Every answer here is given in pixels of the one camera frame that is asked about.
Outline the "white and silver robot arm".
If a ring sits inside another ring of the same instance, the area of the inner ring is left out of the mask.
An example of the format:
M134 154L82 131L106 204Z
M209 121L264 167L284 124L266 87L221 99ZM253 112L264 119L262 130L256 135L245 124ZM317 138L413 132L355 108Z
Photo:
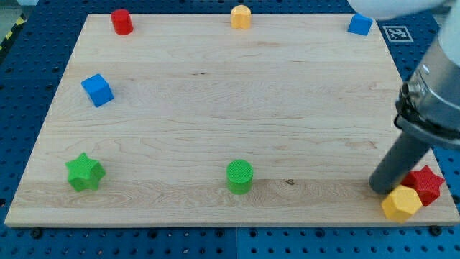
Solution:
M442 0L349 0L366 17L387 20L432 9ZM459 2L397 98L395 149L459 149Z

